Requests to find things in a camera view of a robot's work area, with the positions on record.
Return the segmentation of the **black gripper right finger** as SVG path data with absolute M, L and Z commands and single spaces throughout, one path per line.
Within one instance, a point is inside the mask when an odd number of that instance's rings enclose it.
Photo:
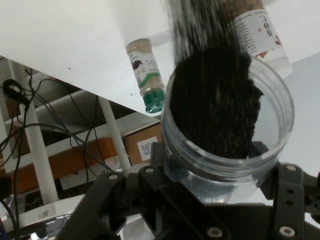
M 249 236 L 254 240 L 318 240 L 320 229 L 305 221 L 309 213 L 320 221 L 320 178 L 291 163 L 275 163 L 258 177 L 260 189 L 272 206 L 252 210 Z

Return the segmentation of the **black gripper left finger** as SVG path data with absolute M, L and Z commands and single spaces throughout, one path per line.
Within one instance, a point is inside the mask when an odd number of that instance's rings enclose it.
M 151 146 L 151 164 L 137 173 L 102 173 L 59 231 L 59 240 L 115 240 L 127 218 L 139 214 L 158 240 L 207 240 L 223 223 L 179 182 L 164 173 L 165 147 Z

